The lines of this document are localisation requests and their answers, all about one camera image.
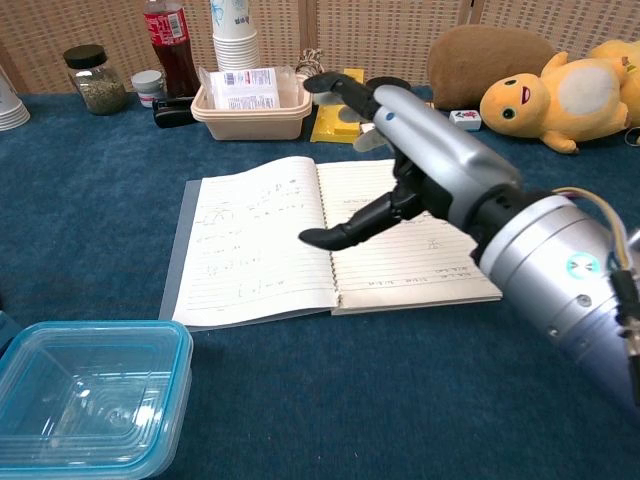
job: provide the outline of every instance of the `box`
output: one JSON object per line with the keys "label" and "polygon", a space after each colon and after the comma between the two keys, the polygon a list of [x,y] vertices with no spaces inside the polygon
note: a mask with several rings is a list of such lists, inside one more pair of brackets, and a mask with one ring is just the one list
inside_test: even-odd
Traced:
{"label": "box", "polygon": [[265,110],[217,110],[207,107],[204,88],[193,102],[193,118],[207,125],[216,140],[294,140],[302,131],[302,120],[311,113],[311,94],[298,76],[298,106]]}

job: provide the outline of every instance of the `clear plastic container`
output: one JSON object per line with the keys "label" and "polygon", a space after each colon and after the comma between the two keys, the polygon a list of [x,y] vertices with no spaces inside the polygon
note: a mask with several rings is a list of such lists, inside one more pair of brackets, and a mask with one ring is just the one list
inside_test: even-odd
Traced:
{"label": "clear plastic container", "polygon": [[101,45],[80,45],[64,52],[69,77],[87,110],[95,115],[116,113],[127,104],[127,92],[109,65]]}
{"label": "clear plastic container", "polygon": [[193,341],[164,321],[44,322],[0,359],[0,479],[141,479],[166,469]]}

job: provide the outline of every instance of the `stuffed animal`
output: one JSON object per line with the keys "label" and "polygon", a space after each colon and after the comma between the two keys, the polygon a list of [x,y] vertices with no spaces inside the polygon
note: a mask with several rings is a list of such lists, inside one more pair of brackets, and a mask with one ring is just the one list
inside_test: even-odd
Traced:
{"label": "stuffed animal", "polygon": [[540,77],[523,73],[494,83],[480,102],[485,123],[499,133],[540,138],[560,153],[577,153],[576,142],[628,127],[628,109],[620,101],[624,60],[567,63],[567,56],[556,54]]}
{"label": "stuffed animal", "polygon": [[427,71],[433,103],[443,110],[477,110],[482,95],[494,82],[516,73],[540,75],[555,53],[548,41],[527,30],[454,27],[429,50]]}
{"label": "stuffed animal", "polygon": [[627,57],[627,78],[620,87],[620,100],[629,107],[631,126],[640,127],[640,41],[609,40],[589,52],[590,58]]}

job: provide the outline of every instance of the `bottle label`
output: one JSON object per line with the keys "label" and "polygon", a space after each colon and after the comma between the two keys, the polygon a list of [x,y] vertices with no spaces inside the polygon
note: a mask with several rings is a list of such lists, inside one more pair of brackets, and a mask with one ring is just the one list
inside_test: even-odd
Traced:
{"label": "bottle label", "polygon": [[144,19],[154,45],[171,46],[189,40],[183,8],[175,12],[145,13]]}

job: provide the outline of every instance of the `brown plush toy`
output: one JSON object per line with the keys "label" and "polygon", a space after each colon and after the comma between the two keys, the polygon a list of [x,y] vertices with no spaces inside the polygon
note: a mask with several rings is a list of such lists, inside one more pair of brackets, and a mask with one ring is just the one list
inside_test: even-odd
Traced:
{"label": "brown plush toy", "polygon": [[428,58],[433,103],[443,110],[477,108],[487,89],[517,73],[540,75],[555,55],[546,40],[526,30],[462,25],[445,32]]}

